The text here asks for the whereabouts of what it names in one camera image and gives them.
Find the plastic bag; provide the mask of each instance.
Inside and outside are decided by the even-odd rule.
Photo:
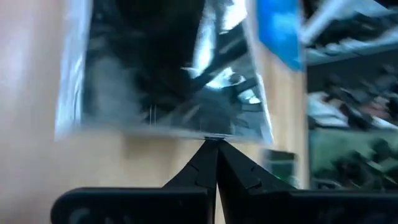
[[[244,0],[71,0],[56,134],[271,141]]]

